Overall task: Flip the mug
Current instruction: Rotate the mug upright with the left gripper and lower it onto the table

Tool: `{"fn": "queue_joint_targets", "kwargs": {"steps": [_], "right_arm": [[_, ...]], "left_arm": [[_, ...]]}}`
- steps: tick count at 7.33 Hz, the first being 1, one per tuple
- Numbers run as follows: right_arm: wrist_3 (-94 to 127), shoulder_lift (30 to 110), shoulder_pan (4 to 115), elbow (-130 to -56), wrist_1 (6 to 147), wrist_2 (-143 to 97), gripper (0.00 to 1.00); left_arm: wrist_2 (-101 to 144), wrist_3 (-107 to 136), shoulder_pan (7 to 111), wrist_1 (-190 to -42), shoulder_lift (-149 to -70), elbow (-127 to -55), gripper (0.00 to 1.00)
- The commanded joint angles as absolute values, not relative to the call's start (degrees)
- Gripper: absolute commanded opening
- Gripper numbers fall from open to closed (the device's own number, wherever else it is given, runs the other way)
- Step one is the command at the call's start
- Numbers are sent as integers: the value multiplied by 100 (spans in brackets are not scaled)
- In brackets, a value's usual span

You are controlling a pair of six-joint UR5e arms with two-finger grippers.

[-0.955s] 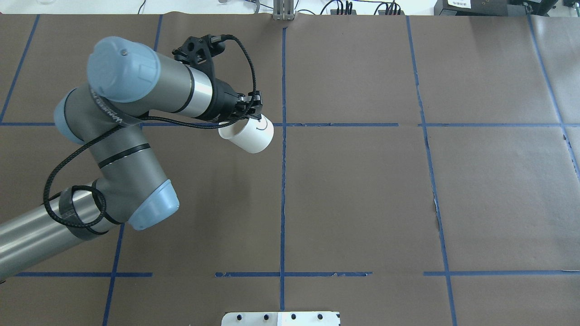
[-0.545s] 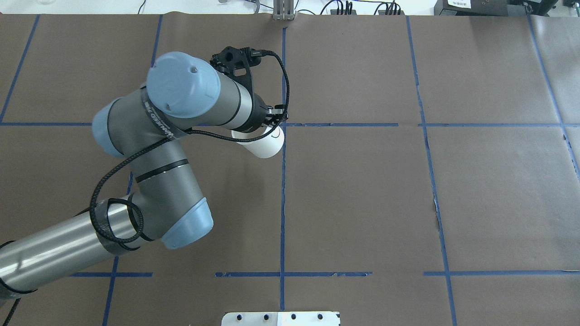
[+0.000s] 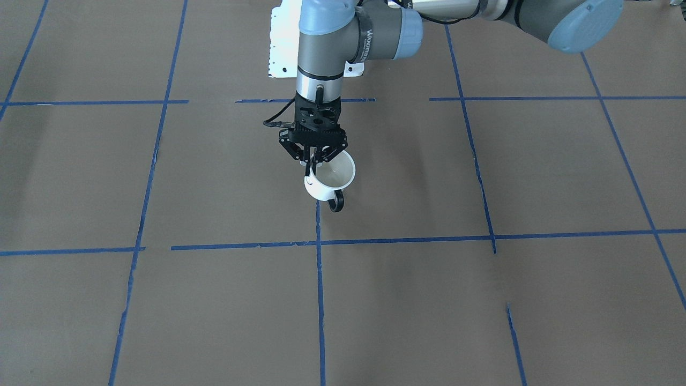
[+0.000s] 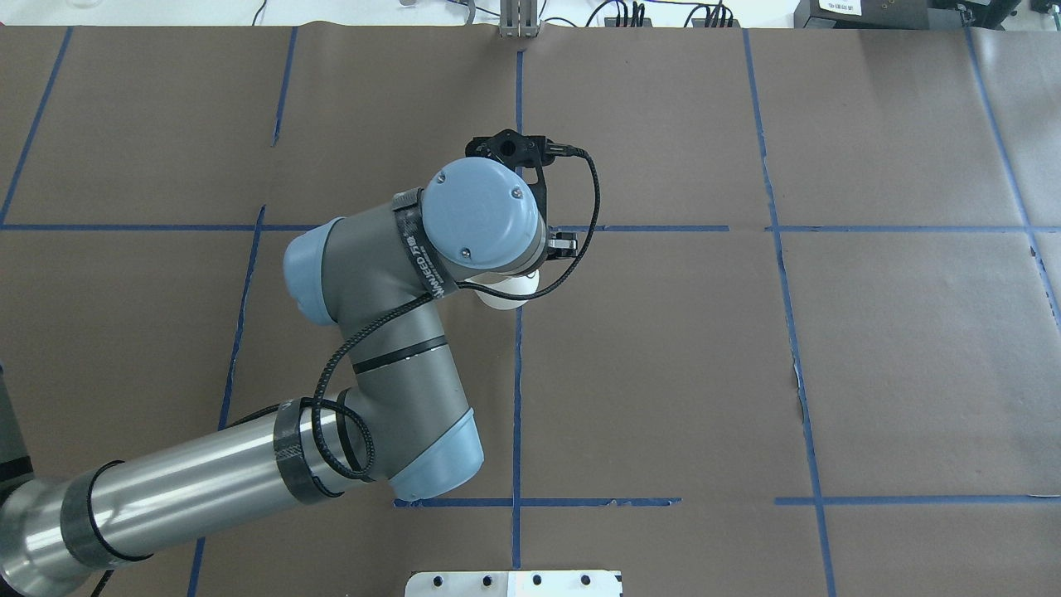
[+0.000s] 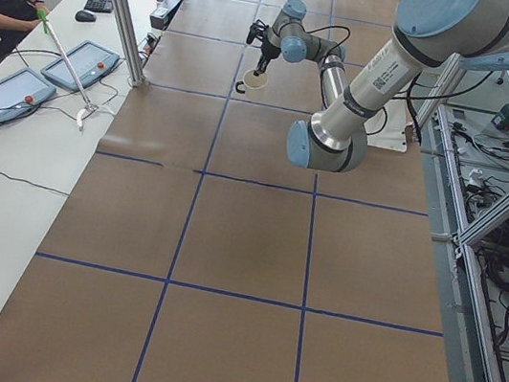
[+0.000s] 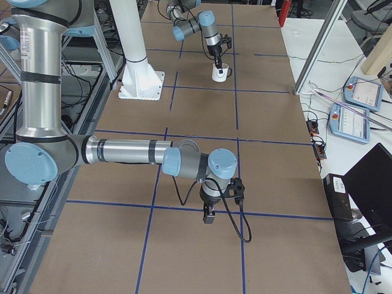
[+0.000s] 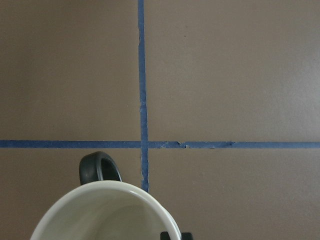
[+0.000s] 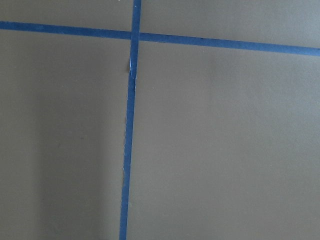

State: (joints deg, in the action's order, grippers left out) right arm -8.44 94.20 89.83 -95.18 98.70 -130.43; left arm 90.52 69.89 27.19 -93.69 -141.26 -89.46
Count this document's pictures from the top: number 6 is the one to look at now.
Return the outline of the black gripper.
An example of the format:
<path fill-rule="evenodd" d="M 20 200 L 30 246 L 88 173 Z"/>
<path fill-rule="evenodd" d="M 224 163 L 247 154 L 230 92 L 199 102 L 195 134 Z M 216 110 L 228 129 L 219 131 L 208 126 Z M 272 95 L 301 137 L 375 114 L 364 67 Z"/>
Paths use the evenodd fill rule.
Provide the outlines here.
<path fill-rule="evenodd" d="M 218 42 L 217 44 L 214 45 L 208 45 L 208 53 L 210 56 L 214 58 L 214 65 L 215 68 L 218 70 L 220 74 L 223 73 L 222 69 L 222 43 Z"/>
<path fill-rule="evenodd" d="M 200 190 L 200 198 L 203 200 L 203 223 L 212 224 L 215 218 L 214 207 L 220 202 L 220 196 L 210 196 L 203 189 Z"/>

